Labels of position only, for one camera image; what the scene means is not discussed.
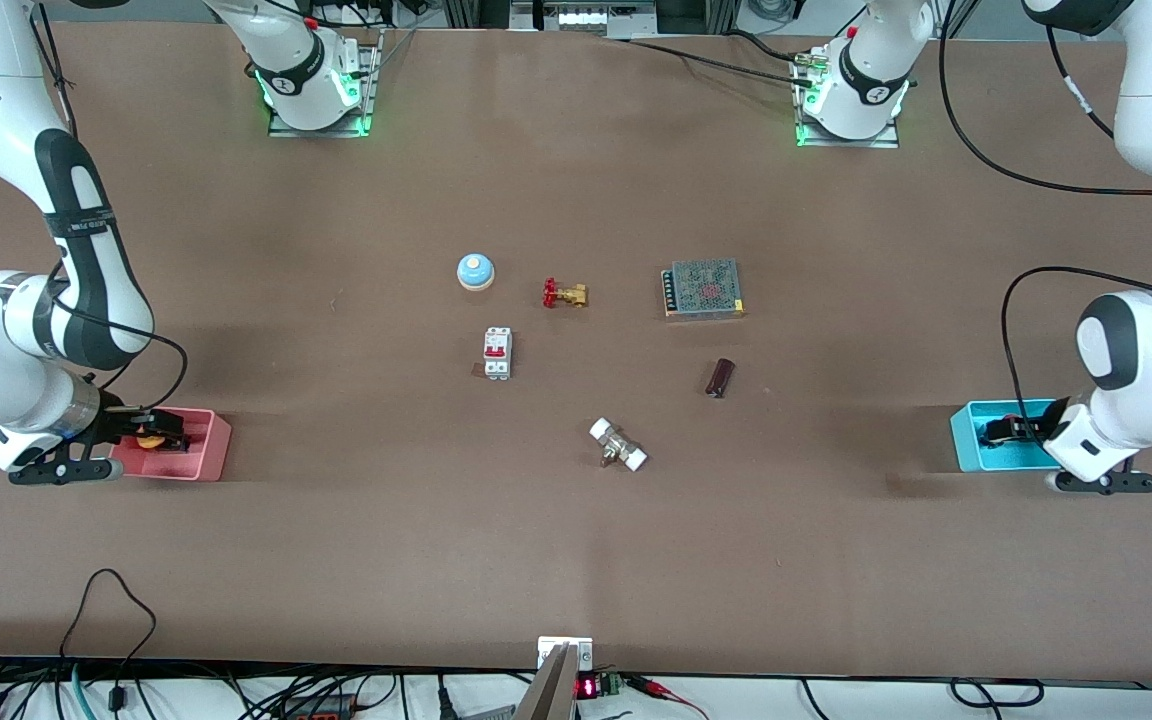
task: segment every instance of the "metal mounting plate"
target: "metal mounting plate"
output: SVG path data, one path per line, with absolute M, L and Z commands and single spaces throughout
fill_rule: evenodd
M 594 668 L 594 639 L 593 638 L 568 638 L 563 635 L 540 635 L 536 639 L 536 667 L 545 665 L 545 659 L 550 657 L 550 651 L 556 644 L 575 644 L 579 649 L 579 669 L 592 670 Z

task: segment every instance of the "blue bin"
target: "blue bin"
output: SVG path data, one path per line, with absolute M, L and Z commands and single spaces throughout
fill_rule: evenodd
M 1025 414 L 1037 419 L 1051 400 L 1025 400 Z M 998 447 L 980 445 L 984 424 L 1000 420 L 1007 415 L 1020 415 L 1015 400 L 975 400 L 963 406 L 950 418 L 954 433 L 954 450 L 958 454 L 958 468 L 964 473 L 1015 473 L 1018 470 L 1059 470 L 1040 445 L 1032 442 L 1007 442 Z

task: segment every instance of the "wire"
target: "wire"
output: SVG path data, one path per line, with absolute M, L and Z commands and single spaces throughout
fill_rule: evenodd
M 83 588 L 83 596 L 82 596 L 81 600 L 78 600 L 78 611 L 74 612 L 74 620 L 70 621 L 69 628 L 65 629 L 65 637 L 60 638 L 60 647 L 56 647 L 56 657 L 60 660 L 61 665 L 63 665 L 65 664 L 65 647 L 68 646 L 69 639 L 74 635 L 74 628 L 77 628 L 77 626 L 78 626 L 78 620 L 82 620 L 83 609 L 84 609 L 84 607 L 88 606 L 88 597 L 92 592 L 92 584 L 96 583 L 96 578 L 101 577 L 103 574 L 113 575 L 114 579 L 118 579 L 119 586 L 123 589 L 123 594 L 127 596 L 128 600 L 131 600 L 134 602 L 134 605 L 136 605 L 137 607 L 141 607 L 141 609 L 143 612 L 145 612 L 145 615 L 147 616 L 147 619 L 150 619 L 150 629 L 147 629 L 147 631 L 145 632 L 145 637 L 142 637 L 141 642 L 136 643 L 136 646 L 132 647 L 132 651 L 128 652 L 127 655 L 123 657 L 123 661 L 119 662 L 119 665 L 118 665 L 118 670 L 116 670 L 116 673 L 114 675 L 114 687 L 119 688 L 119 679 L 120 679 L 120 676 L 122 676 L 123 668 L 128 665 L 128 662 L 130 662 L 132 660 L 132 657 L 136 655 L 137 652 L 141 652 L 142 647 L 145 647 L 145 643 L 150 642 L 151 637 L 154 637 L 154 630 L 157 628 L 159 628 L 159 617 L 157 617 L 157 615 L 154 614 L 154 612 L 150 609 L 150 606 L 145 605 L 145 602 L 142 601 L 141 598 L 136 597 L 136 593 L 132 592 L 131 588 L 127 586 L 127 579 L 123 579 L 123 575 L 120 575 L 118 573 L 118 570 L 114 570 L 113 568 L 101 568 L 100 570 L 96 570 L 94 573 L 92 573 L 91 577 L 88 577 L 88 583 Z M 88 720 L 94 720 L 94 717 L 91 715 L 91 707 L 88 707 L 88 698 L 86 698 L 86 696 L 83 696 L 82 687 L 79 687 L 79 684 L 78 684 L 78 665 L 77 665 L 77 662 L 73 666 L 73 669 L 70 670 L 70 682 L 74 683 L 74 692 L 76 692 L 78 695 L 78 705 L 79 705 L 79 708 L 83 711 L 83 715 L 86 715 Z M 60 676 L 59 676 L 59 673 L 58 673 L 58 676 L 56 676 L 56 711 L 58 711 L 58 714 L 60 715 L 60 719 L 65 720 L 63 712 L 60 712 Z
M 83 684 L 78 682 L 78 665 L 74 662 L 73 670 L 69 670 L 69 685 L 73 688 L 74 697 L 78 698 L 78 710 L 83 711 L 86 720 L 96 720 L 92 706 L 88 705 L 88 694 L 83 692 Z
M 794 61 L 795 55 L 803 55 L 803 53 L 781 53 L 781 51 L 773 50 L 768 44 L 765 44 L 765 41 L 763 41 L 761 37 L 756 36 L 755 33 L 751 32 L 742 31 L 742 29 L 740 28 L 733 28 L 730 29 L 730 31 L 723 32 L 723 35 L 730 37 L 745 38 L 745 40 L 752 41 L 755 47 L 758 47 L 758 50 L 761 51 L 764 55 L 770 55 L 772 58 L 775 58 L 776 60 L 783 60 L 787 63 L 791 63 Z
M 1087 98 L 1083 96 L 1083 91 L 1078 89 L 1078 83 L 1074 82 L 1074 78 L 1069 76 L 1069 70 L 1064 68 L 1064 60 L 1060 56 L 1060 47 L 1056 46 L 1056 32 L 1052 26 L 1047 26 L 1047 46 L 1052 51 L 1052 60 L 1056 61 L 1056 69 L 1060 70 L 1061 79 L 1064 79 L 1064 84 L 1069 88 L 1074 99 L 1078 100 L 1078 105 L 1083 108 L 1084 113 L 1087 113 L 1087 119 L 1092 120 L 1096 127 L 1101 128 L 1101 132 L 1105 132 L 1108 137 L 1114 137 L 1114 131 L 1111 127 L 1105 124 L 1105 120 L 1101 120 L 1100 115 L 1096 114 L 1096 109 L 1089 104 Z
M 141 687 L 141 675 L 132 680 L 136 682 L 136 694 L 141 696 L 141 705 L 145 706 L 145 714 L 150 717 L 150 720 L 159 720 L 159 717 L 154 714 L 154 707 L 150 706 L 150 698 L 145 697 L 145 688 Z
M 984 698 L 984 702 L 971 702 L 968 698 L 963 697 L 963 694 L 958 692 L 958 684 L 972 685 L 972 688 L 977 689 L 977 692 L 980 694 L 980 697 Z M 1038 705 L 1039 702 L 1043 702 L 1044 697 L 1047 697 L 1047 688 L 1043 687 L 1043 682 L 1039 682 L 1039 680 L 1033 680 L 1033 682 L 1023 684 L 1025 687 L 1037 688 L 1038 694 L 1034 694 L 1034 697 L 1029 698 L 1029 700 L 1017 700 L 1017 702 L 995 700 L 995 697 L 993 697 L 992 694 L 990 694 L 990 691 L 987 691 L 987 689 L 984 688 L 984 684 L 980 684 L 978 680 L 972 680 L 972 679 L 952 679 L 950 694 L 952 696 L 954 696 L 954 700 L 960 702 L 961 705 L 965 705 L 975 710 L 992 710 L 995 720 L 1002 720 L 1002 708 L 1033 707 Z
M 1092 104 L 1087 101 L 1087 98 L 1083 96 L 1083 91 L 1078 89 L 1078 83 L 1074 82 L 1074 77 L 1070 76 L 1069 70 L 1064 68 L 1064 59 L 1061 58 L 1060 47 L 1056 45 L 1055 28 L 1047 26 L 1047 46 L 1052 51 L 1052 60 L 1056 63 L 1056 70 L 1060 73 L 1061 79 L 1064 79 L 1064 85 L 1069 88 L 1074 100 L 1078 101 L 1079 108 L 1083 108 L 1083 113 L 1087 114 L 1089 120 L 1092 120 L 1092 124 L 1100 129 L 1101 132 L 1105 132 L 1105 136 L 1111 138 L 1111 141 L 1114 141 L 1114 129 L 1106 124 L 1100 115 L 1096 114 Z
M 422 24 L 429 22 L 430 18 L 418 17 L 416 20 L 412 20 L 412 24 L 410 24 L 410 26 L 403 28 L 406 29 L 407 35 L 402 37 L 402 40 L 397 41 L 397 45 L 394 45 L 394 50 L 389 51 L 389 55 L 385 55 L 384 58 L 380 59 L 380 63 L 376 66 L 376 71 L 379 73 L 380 68 L 384 68 L 385 65 L 389 62 L 389 60 L 393 60 L 394 55 L 396 55 L 397 52 L 403 48 L 403 45 L 407 45 L 409 41 L 411 41 L 412 36 L 416 36 L 416 28 L 422 26 Z
M 389 680 L 392 680 L 392 682 L 389 683 L 389 691 L 385 692 L 385 695 L 381 696 L 380 700 L 372 702 L 372 703 L 359 703 L 358 702 L 358 694 L 362 692 L 362 685 L 365 685 L 367 683 L 367 680 L 370 680 L 370 679 L 371 679 L 371 675 L 366 675 L 366 677 L 362 680 L 362 683 L 358 683 L 358 689 L 356 689 L 356 691 L 353 691 L 353 705 L 355 706 L 356 711 L 361 712 L 361 711 L 364 711 L 364 710 L 371 710 L 372 707 L 379 707 L 379 706 L 384 705 L 384 703 L 386 700 L 388 700 L 391 697 L 393 697 L 394 691 L 396 691 L 396 689 L 397 689 L 397 674 L 389 675 Z
M 56 51 L 56 38 L 51 35 L 51 22 L 47 18 L 47 6 L 44 3 L 38 3 L 38 17 L 41 18 L 41 29 L 47 36 L 47 46 L 51 48 L 51 56 L 47 55 L 47 51 L 41 46 L 41 37 L 38 35 L 38 26 L 32 20 L 29 20 L 29 29 L 33 31 L 33 40 L 38 44 L 38 54 L 41 55 L 41 60 L 47 66 L 47 73 L 51 74 L 51 85 L 56 89 L 60 94 L 60 106 L 65 111 L 65 122 L 69 124 L 69 135 L 74 137 L 75 141 L 78 139 L 78 120 L 74 118 L 73 106 L 69 104 L 69 91 L 74 83 L 65 78 L 65 70 L 60 67 L 60 54 Z
M 847 32 L 847 28 L 851 26 L 851 23 L 856 22 L 856 18 L 858 18 L 861 15 L 864 15 L 865 10 L 867 9 L 869 9 L 869 3 L 862 5 L 861 8 L 856 10 L 856 14 L 851 15 L 851 18 L 848 20 L 846 23 L 842 23 L 842 26 L 839 28 L 838 32 L 833 33 L 833 36 L 839 37 L 840 35 Z
M 626 45 L 631 45 L 634 47 L 647 47 L 649 50 L 658 51 L 658 53 L 666 53 L 666 54 L 669 54 L 669 55 L 676 55 L 676 56 L 682 58 L 684 60 L 695 60 L 695 61 L 698 61 L 698 63 L 713 65 L 713 67 L 715 67 L 715 68 L 722 68 L 725 70 L 732 70 L 732 73 L 744 73 L 744 74 L 748 74 L 748 76 L 755 76 L 755 77 L 760 77 L 760 78 L 765 78 L 765 79 L 774 79 L 776 82 L 787 82 L 787 83 L 790 83 L 790 85 L 796 85 L 796 86 L 801 86 L 801 88 L 810 88 L 810 86 L 812 86 L 812 83 L 810 83 L 805 78 L 794 78 L 794 77 L 790 77 L 790 76 L 778 76 L 778 74 L 764 73 L 763 70 L 756 70 L 753 68 L 742 68 L 742 67 L 740 67 L 740 65 L 722 63 L 722 61 L 719 61 L 719 60 L 713 60 L 713 59 L 708 59 L 708 58 L 702 58 L 700 55 L 692 55 L 691 53 L 684 53 L 684 51 L 682 51 L 682 50 L 674 50 L 673 47 L 664 47 L 664 46 L 660 46 L 660 45 L 652 45 L 652 44 L 650 44 L 650 41 L 628 41 L 628 40 L 622 40 L 622 41 L 624 41 Z
M 44 287 L 51 287 L 51 281 L 54 281 L 54 279 L 56 279 L 56 273 L 60 272 L 60 268 L 61 268 L 61 264 L 58 262 L 56 265 L 54 266 L 54 268 L 51 268 L 51 273 L 47 274 L 47 281 L 44 285 Z M 175 342 L 174 340 L 170 340 L 169 338 L 160 336 L 160 334 L 157 334 L 157 333 L 145 332 L 145 331 L 142 331 L 141 328 L 134 328 L 134 327 L 131 327 L 131 325 L 123 325 L 122 323 L 114 323 L 113 320 L 106 320 L 104 318 L 97 318 L 96 314 L 83 313 L 82 310 L 78 310 L 75 306 L 66 305 L 63 302 L 61 302 L 60 301 L 60 290 L 50 291 L 50 298 L 51 298 L 51 304 L 52 305 L 60 306 L 60 309 L 65 310 L 66 313 L 76 316 L 76 318 L 82 318 L 83 320 L 88 320 L 88 323 L 96 323 L 97 325 L 101 325 L 103 327 L 106 327 L 106 328 L 112 328 L 112 329 L 115 329 L 115 331 L 123 331 L 123 332 L 127 332 L 127 333 L 132 333 L 135 336 L 150 338 L 151 341 L 160 342 L 160 343 L 166 344 L 169 348 L 172 348 L 172 350 L 177 351 L 177 355 L 180 356 L 180 370 L 177 372 L 177 378 L 175 378 L 175 382 L 173 382 L 172 387 L 169 387 L 168 391 L 166 391 L 162 394 L 162 397 L 158 397 L 156 402 L 151 402 L 151 404 L 142 406 L 142 407 L 146 407 L 146 409 L 152 409 L 152 407 L 162 406 L 164 402 L 170 400 L 170 397 L 173 395 L 175 395 L 175 391 L 177 391 L 177 388 L 180 387 L 180 384 L 184 381 L 184 376 L 185 376 L 185 373 L 189 370 L 189 354 L 184 350 L 184 347 L 180 347 L 179 342 Z M 111 378 L 101 387 L 103 388 L 104 387 L 108 387 L 111 382 L 116 381 L 116 379 L 119 378 L 119 376 L 123 374 L 123 370 L 126 370 L 126 369 L 127 369 L 127 365 L 123 365 L 123 367 L 120 369 L 119 372 L 115 373 L 114 377 Z
M 252 702 L 248 700 L 247 699 L 247 695 L 243 694 L 243 688 L 242 688 L 242 685 L 238 684 L 238 679 L 234 677 L 234 670 L 233 669 L 228 669 L 228 667 L 227 667 L 227 669 L 225 669 L 225 673 L 228 673 L 228 675 L 229 675 L 229 688 L 233 688 L 234 692 L 238 694 L 238 700 L 243 702 L 243 708 L 244 710 L 251 710 Z
M 401 694 L 403 700 L 403 720 L 411 720 L 411 715 L 407 712 L 407 677 L 404 675 L 397 676 L 397 692 Z
M 952 14 L 954 14 L 955 3 L 957 3 L 957 0 L 950 0 L 950 2 L 946 6 L 945 17 L 947 18 L 952 17 Z M 1083 187 L 1076 184 L 1043 181 L 1043 179 L 1032 179 L 1030 176 L 1025 176 L 1025 174 L 1007 169 L 1002 167 L 1002 165 L 991 160 L 988 156 L 984 154 L 984 152 L 982 152 L 979 147 L 977 147 L 975 143 L 970 141 L 967 132 L 963 131 L 963 126 L 961 126 L 961 123 L 958 122 L 957 115 L 955 115 L 954 113 L 954 105 L 952 105 L 950 103 L 950 86 L 948 86 L 948 83 L 946 82 L 945 77 L 945 50 L 948 44 L 946 35 L 947 33 L 943 32 L 942 30 L 940 40 L 940 51 L 938 51 L 937 54 L 938 68 L 940 68 L 941 73 L 941 100 L 945 104 L 945 114 L 950 120 L 950 124 L 954 126 L 954 132 L 958 136 L 960 141 L 963 141 L 963 145 L 965 145 L 968 150 L 972 151 L 975 158 L 986 164 L 990 169 L 996 170 L 998 173 L 1002 173 L 1005 174 L 1005 176 L 1009 179 L 1015 179 L 1015 181 L 1033 184 L 1037 187 L 1046 187 L 1047 190 L 1059 190 L 1062 192 L 1078 192 L 1083 195 L 1128 195 L 1128 196 L 1152 197 L 1152 190 L 1126 190 L 1124 188 L 1116 188 L 1116 187 Z
M 1040 268 L 1025 270 L 1024 273 L 1016 275 L 1016 278 L 1011 280 L 1011 283 L 1007 286 L 1007 291 L 1002 295 L 1000 319 L 998 319 L 998 324 L 1000 324 L 1000 328 L 1002 331 L 1002 354 L 1007 359 L 1007 372 L 1011 374 L 1011 391 L 1014 391 L 1016 395 L 1016 406 L 1020 408 L 1020 418 L 1023 420 L 1025 432 L 1028 432 L 1030 439 L 1034 439 L 1034 441 L 1037 441 L 1038 438 L 1033 437 L 1033 427 L 1030 425 L 1029 414 L 1025 411 L 1024 393 L 1021 392 L 1020 388 L 1020 374 L 1016 373 L 1016 361 L 1011 356 L 1011 339 L 1009 336 L 1009 332 L 1007 332 L 1007 309 L 1011 305 L 1011 293 L 1016 290 L 1016 286 L 1020 286 L 1025 278 L 1037 275 L 1039 273 L 1068 273 L 1071 275 L 1084 275 L 1101 279 L 1102 281 L 1130 286 L 1138 288 L 1138 290 L 1152 291 L 1152 285 L 1150 283 L 1134 281 L 1131 278 L 1123 278 L 1111 273 L 1102 273 L 1100 270 L 1074 268 L 1068 265 L 1043 265 Z
M 820 710 L 820 703 L 814 700 L 814 695 L 812 694 L 812 685 L 808 683 L 808 679 L 799 679 L 803 683 L 803 691 L 808 694 L 808 702 L 812 705 L 812 711 L 819 717 L 820 720 L 829 720 L 829 717 L 824 714 L 824 710 Z
M 685 705 L 685 706 L 695 710 L 696 712 L 699 712 L 700 717 L 704 717 L 705 720 L 708 720 L 708 712 L 705 712 L 700 707 L 696 706 L 696 703 L 694 703 L 694 702 L 684 700 L 684 698 L 681 698 L 681 697 L 677 697 L 677 696 L 673 696 L 673 697 L 666 698 L 666 700 L 668 700 L 668 702 L 676 702 L 679 705 Z

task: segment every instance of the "black label band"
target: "black label band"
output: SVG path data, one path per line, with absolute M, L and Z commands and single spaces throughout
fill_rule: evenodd
M 109 205 L 101 205 L 99 209 L 45 213 L 41 219 L 46 220 L 51 237 L 91 237 L 108 230 L 114 220 L 114 210 Z
M 842 53 L 838 54 L 838 69 L 842 73 L 842 79 L 847 81 L 847 85 L 854 88 L 856 94 L 861 97 L 861 104 L 864 105 L 882 105 L 888 97 L 895 94 L 905 84 L 905 79 L 909 79 L 909 73 L 887 82 L 869 77 L 865 73 L 856 69 L 856 65 L 852 65 L 850 43 L 842 47 Z
M 323 69 L 323 60 L 326 58 L 323 38 L 312 32 L 310 37 L 314 38 L 314 48 L 310 50 L 310 56 L 305 61 L 302 61 L 301 65 L 296 65 L 294 68 L 274 73 L 274 70 L 266 70 L 259 65 L 252 65 L 256 68 L 256 74 L 259 74 L 262 82 L 270 90 L 273 90 L 276 94 L 301 94 L 301 89 L 308 79 Z

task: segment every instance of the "pink bin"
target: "pink bin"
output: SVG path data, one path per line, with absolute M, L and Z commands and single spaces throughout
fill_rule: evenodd
M 229 450 L 233 429 L 227 420 L 211 410 L 191 407 L 164 407 L 169 414 L 184 418 L 184 434 L 189 438 L 187 452 L 143 450 L 136 438 L 124 437 L 114 446 L 109 456 L 123 462 L 123 475 L 156 480 L 188 480 L 211 483 L 220 479 L 225 454 Z

